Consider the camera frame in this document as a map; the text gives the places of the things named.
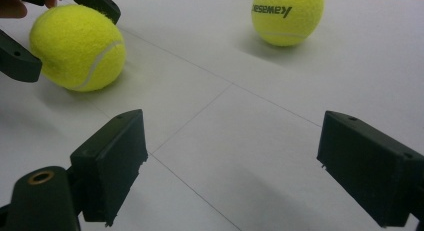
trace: tennis ball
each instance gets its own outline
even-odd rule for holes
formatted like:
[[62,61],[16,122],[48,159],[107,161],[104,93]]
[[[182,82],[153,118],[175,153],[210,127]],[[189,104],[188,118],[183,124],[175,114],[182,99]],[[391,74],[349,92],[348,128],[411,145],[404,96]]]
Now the tennis ball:
[[252,22],[259,36],[276,46],[305,40],[318,25],[324,0],[254,0]]
[[35,21],[31,52],[42,62],[41,72],[70,90],[102,89],[121,73],[126,57],[118,28],[100,12],[82,6],[52,8]]

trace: yellow felt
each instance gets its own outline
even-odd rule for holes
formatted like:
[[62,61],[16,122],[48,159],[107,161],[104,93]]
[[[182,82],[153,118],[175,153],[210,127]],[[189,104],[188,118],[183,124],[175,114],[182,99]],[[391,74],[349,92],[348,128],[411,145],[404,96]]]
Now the yellow felt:
[[82,5],[59,6],[42,14],[31,29],[30,48],[41,59],[41,71],[48,79],[81,92],[113,82],[126,57],[118,28]]
[[[289,8],[285,16],[282,10]],[[262,39],[273,45],[290,46],[302,42],[314,31],[323,10],[324,0],[254,0],[251,15]]]

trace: human hand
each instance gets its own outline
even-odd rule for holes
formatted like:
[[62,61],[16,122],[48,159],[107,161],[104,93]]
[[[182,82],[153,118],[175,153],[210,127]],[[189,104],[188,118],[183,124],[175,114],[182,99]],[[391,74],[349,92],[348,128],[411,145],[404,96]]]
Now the human hand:
[[[57,5],[57,0],[46,0],[47,8]],[[21,0],[0,0],[0,18],[23,18],[27,15],[27,8]]]

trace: white surface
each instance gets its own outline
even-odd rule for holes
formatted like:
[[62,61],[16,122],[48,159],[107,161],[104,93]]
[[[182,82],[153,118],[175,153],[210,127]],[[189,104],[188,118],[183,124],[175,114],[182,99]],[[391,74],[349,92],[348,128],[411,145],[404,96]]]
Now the white surface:
[[[257,37],[252,0],[114,1],[128,57],[110,87],[0,74],[0,206],[19,177],[68,167],[110,118],[141,108],[150,158],[109,230],[381,230],[321,169],[319,136],[334,110],[424,153],[422,0],[326,0],[293,48]],[[27,47],[42,11],[0,28]]]

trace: brand logo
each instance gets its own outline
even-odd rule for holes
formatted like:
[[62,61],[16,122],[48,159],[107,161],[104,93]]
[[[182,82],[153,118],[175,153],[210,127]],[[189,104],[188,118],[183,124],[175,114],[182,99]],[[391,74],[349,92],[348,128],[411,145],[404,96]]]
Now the brand logo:
[[267,6],[267,5],[254,4],[252,7],[252,12],[281,14],[283,18],[286,18],[289,15],[291,10],[292,10],[292,7],[285,7],[285,6]]

